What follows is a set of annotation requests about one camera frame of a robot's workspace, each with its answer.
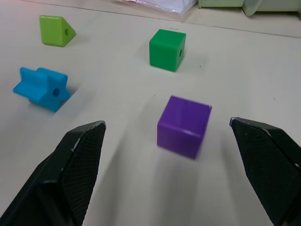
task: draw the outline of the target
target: plastic bag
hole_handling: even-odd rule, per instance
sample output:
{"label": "plastic bag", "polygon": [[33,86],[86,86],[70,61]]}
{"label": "plastic bag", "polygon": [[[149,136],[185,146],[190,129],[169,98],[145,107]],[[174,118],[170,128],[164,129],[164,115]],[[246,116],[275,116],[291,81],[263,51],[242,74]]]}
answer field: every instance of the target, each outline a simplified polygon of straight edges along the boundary
{"label": "plastic bag", "polygon": [[136,3],[162,9],[166,12],[183,15],[186,13],[197,0],[126,0]]}

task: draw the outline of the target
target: green container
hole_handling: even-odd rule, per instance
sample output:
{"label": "green container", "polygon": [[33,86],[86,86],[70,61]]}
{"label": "green container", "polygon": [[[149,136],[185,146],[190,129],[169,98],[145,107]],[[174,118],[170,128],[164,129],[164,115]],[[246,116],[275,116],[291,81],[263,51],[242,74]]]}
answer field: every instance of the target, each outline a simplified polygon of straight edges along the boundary
{"label": "green container", "polygon": [[247,16],[255,12],[299,12],[301,0],[245,0],[243,10]]}
{"label": "green container", "polygon": [[42,43],[45,45],[67,45],[76,35],[74,29],[61,16],[40,16]]}
{"label": "green container", "polygon": [[198,0],[198,7],[242,7],[244,0]]}
{"label": "green container", "polygon": [[184,57],[186,34],[160,29],[150,40],[150,65],[175,72]]}

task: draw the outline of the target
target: purple cube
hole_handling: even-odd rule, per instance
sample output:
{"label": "purple cube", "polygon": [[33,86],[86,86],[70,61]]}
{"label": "purple cube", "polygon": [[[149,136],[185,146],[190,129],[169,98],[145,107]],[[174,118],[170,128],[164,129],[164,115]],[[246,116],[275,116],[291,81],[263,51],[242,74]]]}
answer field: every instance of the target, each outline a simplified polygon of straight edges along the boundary
{"label": "purple cube", "polygon": [[195,159],[212,107],[171,96],[158,122],[157,145]]}

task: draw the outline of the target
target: white container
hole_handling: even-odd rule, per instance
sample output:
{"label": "white container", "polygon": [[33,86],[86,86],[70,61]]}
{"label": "white container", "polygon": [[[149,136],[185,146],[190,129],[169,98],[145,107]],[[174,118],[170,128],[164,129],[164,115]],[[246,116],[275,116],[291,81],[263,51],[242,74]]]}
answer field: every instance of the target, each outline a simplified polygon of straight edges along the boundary
{"label": "white container", "polygon": [[198,0],[198,7],[242,7],[244,0]]}
{"label": "white container", "polygon": [[301,0],[245,0],[243,10],[247,16],[261,12],[300,12]]}

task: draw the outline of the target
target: green cube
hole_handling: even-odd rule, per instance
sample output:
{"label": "green cube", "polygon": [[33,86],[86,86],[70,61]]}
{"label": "green cube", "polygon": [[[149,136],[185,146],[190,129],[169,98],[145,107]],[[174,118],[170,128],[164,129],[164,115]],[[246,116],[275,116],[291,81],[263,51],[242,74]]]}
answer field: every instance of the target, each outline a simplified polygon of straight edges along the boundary
{"label": "green cube", "polygon": [[150,40],[150,65],[175,72],[184,56],[186,34],[160,29]]}
{"label": "green cube", "polygon": [[42,43],[64,47],[76,35],[74,29],[61,16],[40,16]]}

